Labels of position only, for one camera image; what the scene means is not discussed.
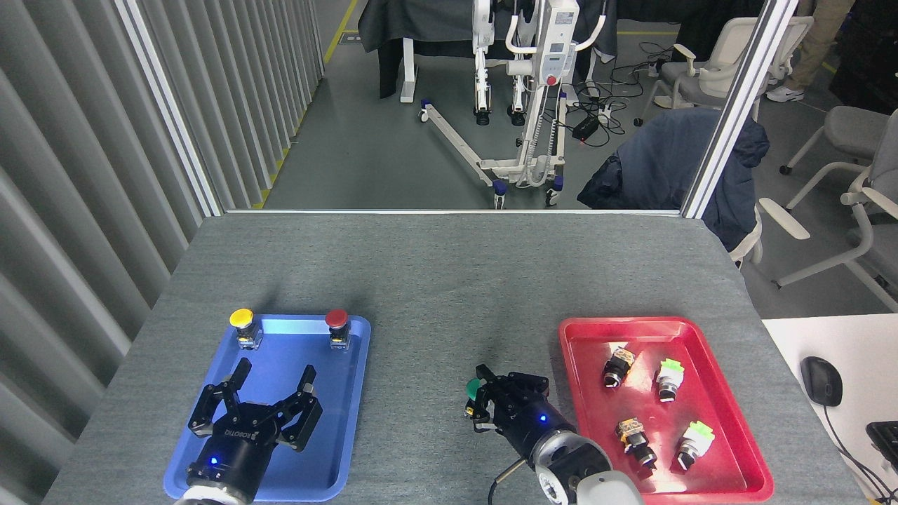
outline yellow button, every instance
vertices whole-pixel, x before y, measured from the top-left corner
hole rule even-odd
[[[252,324],[252,311],[248,308],[239,308],[231,313],[231,326],[242,329]]]

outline blue tray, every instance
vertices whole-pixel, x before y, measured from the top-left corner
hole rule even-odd
[[[295,392],[305,366],[312,364],[318,372],[314,386],[321,418],[303,452],[275,447],[255,501],[330,500],[343,490],[349,475],[371,324],[365,318],[350,316],[349,349],[332,350],[323,315],[257,317],[265,335],[259,348],[241,350],[235,329],[228,329],[205,381],[197,384],[197,398],[203,385],[218,384],[245,357],[252,363],[252,370],[240,390],[241,401],[272,404]],[[173,498],[187,490],[187,466],[208,440],[187,429],[186,419],[192,410],[193,404],[184,412],[184,431],[163,478],[165,492]],[[224,412],[222,403],[213,419]]]

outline robotiq logo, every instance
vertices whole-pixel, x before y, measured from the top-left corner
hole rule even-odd
[[[237,437],[239,439],[250,439],[255,440],[256,436],[259,435],[258,431],[254,431],[250,433],[249,431],[237,431],[237,430],[224,430],[224,434],[228,437]]]

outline green button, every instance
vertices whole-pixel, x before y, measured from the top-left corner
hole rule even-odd
[[[467,390],[468,390],[468,398],[471,398],[474,401],[477,398],[477,390],[480,389],[480,379],[473,378],[468,381]]]

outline patient lift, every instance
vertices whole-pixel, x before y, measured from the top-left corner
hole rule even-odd
[[[474,0],[473,51],[475,71],[474,115],[477,124],[489,124],[492,111],[490,87],[487,82],[487,48],[495,39],[493,0]],[[570,75],[578,51],[592,47],[605,22],[602,15],[589,39],[572,40],[580,6],[577,0],[536,0],[530,21],[521,22],[520,12],[512,13],[505,44],[515,59],[504,61],[506,72],[514,78],[515,92],[508,115],[512,124],[524,126],[522,136],[515,140],[518,154],[515,159],[491,160],[480,158],[428,100],[421,101],[420,119],[432,120],[452,143],[471,169],[494,191],[493,208],[505,208],[508,184],[518,188],[541,187],[551,182],[546,191],[546,205],[555,205],[564,186],[564,135],[559,132],[565,124],[568,98],[561,91],[562,81]],[[549,126],[547,140],[540,143],[543,114],[549,102],[549,89],[558,86],[555,98],[555,118]],[[537,146],[543,154],[537,154]]]

